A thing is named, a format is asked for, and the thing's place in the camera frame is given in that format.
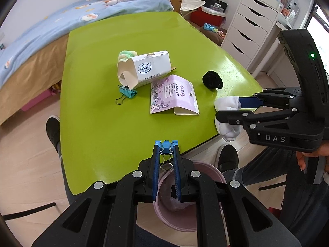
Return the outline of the person right hand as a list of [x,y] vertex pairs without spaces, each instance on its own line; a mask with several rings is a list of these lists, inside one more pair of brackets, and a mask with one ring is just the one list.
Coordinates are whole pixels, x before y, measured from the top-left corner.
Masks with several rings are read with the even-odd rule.
[[305,170],[306,168],[306,158],[311,157],[325,157],[326,158],[326,166],[324,171],[329,173],[329,165],[328,165],[328,156],[329,156],[329,144],[328,141],[323,141],[319,148],[311,153],[306,152],[296,152],[296,157],[298,161],[298,165],[301,169],[301,171]]

